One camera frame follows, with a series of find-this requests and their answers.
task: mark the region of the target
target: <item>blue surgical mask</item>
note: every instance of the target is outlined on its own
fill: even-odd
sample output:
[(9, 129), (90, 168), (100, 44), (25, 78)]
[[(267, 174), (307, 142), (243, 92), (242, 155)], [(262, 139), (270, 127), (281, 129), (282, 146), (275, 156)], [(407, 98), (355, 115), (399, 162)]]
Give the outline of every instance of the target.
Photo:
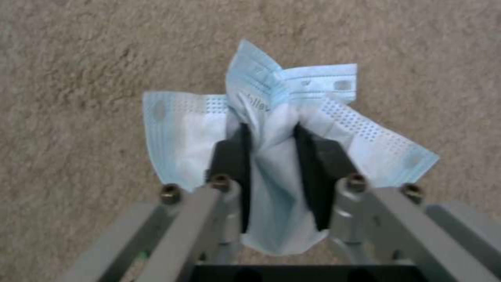
[(416, 181), (438, 160), (345, 105), (356, 98), (356, 73), (354, 64), (284, 70), (242, 41), (226, 74), (226, 96), (145, 94), (144, 122), (155, 170), (163, 183), (177, 182), (193, 191), (203, 183), (214, 144), (246, 123), (253, 138), (252, 187), (242, 241), (271, 255), (302, 253), (327, 234), (317, 231), (303, 195), (292, 137), (298, 122), (339, 141), (376, 186)]

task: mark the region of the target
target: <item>floor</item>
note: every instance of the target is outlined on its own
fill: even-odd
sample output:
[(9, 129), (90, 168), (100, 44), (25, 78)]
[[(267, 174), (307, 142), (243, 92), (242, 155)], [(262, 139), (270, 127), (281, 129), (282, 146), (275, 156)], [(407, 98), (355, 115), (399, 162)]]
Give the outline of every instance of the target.
[(284, 67), (358, 63), (353, 107), (440, 155), (428, 201), (501, 221), (500, 1), (4, 0), (0, 23), (0, 280), (53, 281), (155, 200), (142, 92), (223, 93), (242, 38)]

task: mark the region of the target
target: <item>screw head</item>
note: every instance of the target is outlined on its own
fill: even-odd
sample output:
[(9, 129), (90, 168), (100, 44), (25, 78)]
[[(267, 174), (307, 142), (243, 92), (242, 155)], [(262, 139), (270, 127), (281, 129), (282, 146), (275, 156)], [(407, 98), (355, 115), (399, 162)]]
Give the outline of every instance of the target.
[(423, 190), (415, 184), (406, 183), (402, 185), (400, 192), (416, 205), (420, 205), (424, 200)]
[(350, 192), (352, 193), (362, 193), (367, 188), (367, 181), (363, 175), (358, 173), (352, 173), (348, 175), (346, 179), (346, 185)]
[(210, 178), (210, 183), (214, 189), (218, 189), (223, 193), (229, 191), (230, 178), (226, 174), (216, 174)]
[(172, 205), (181, 200), (181, 188), (175, 183), (169, 183), (162, 186), (160, 191), (160, 200), (166, 205)]

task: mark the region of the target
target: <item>metal linkage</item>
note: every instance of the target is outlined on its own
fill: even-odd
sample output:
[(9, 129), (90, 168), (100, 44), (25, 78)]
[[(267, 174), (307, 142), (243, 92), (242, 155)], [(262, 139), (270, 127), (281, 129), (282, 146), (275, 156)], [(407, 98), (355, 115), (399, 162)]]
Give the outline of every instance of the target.
[(329, 225), (329, 244), (334, 254), (351, 264), (373, 264), (362, 242), (362, 205), (368, 189), (365, 178), (350, 174), (336, 183), (335, 205)]
[(80, 255), (59, 282), (118, 281), (142, 252), (151, 252), (175, 215), (162, 206), (137, 203)]
[(498, 281), (398, 188), (372, 189), (362, 204), (380, 262), (407, 258), (430, 281)]
[(228, 176), (212, 180), (186, 200), (136, 281), (184, 281), (197, 263), (230, 262), (240, 244), (240, 189)]

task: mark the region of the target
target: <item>beige carpet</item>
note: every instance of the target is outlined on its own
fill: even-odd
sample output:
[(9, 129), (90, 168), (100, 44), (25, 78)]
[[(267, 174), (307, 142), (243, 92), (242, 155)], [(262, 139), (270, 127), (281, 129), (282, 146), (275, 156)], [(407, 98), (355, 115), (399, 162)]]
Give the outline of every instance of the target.
[[(159, 188), (144, 90), (224, 92), (241, 38), (284, 67), (358, 63), (364, 115), (441, 156), (420, 181), (501, 220), (501, 2), (3, 0), (0, 280), (51, 281)], [(254, 263), (332, 263), (326, 246)]]

